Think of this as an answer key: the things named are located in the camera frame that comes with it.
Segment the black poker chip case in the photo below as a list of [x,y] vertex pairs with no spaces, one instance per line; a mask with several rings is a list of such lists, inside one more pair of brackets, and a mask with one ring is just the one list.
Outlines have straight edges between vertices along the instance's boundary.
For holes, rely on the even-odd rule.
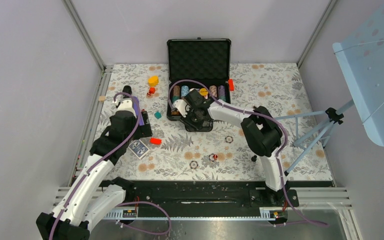
[[[226,103],[231,103],[228,80],[230,78],[231,40],[214,39],[170,39],[167,41],[169,95],[172,101],[175,82],[194,80],[208,89],[214,85],[224,86]],[[182,82],[176,86],[188,86],[189,90],[202,87],[193,82]]]

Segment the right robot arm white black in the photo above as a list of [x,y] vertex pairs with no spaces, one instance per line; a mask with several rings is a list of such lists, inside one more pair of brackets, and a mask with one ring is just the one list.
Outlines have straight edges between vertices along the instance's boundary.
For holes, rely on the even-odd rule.
[[287,194],[283,189],[282,168],[275,154],[281,150],[281,127],[265,107],[242,109],[221,99],[202,96],[197,90],[176,100],[174,107],[181,114],[181,122],[189,132],[210,132],[214,121],[222,121],[241,128],[249,149],[260,157],[267,191],[267,201],[273,206],[281,205]]

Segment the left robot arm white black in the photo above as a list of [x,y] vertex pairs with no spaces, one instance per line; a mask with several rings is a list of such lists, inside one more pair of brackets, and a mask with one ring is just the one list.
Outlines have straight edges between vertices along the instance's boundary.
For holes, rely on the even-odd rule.
[[93,194],[104,177],[114,168],[133,140],[152,136],[148,113],[119,110],[89,151],[86,164],[63,199],[51,213],[42,212],[36,219],[44,240],[87,240],[98,222],[117,204],[132,204],[132,183],[117,177],[95,201]]

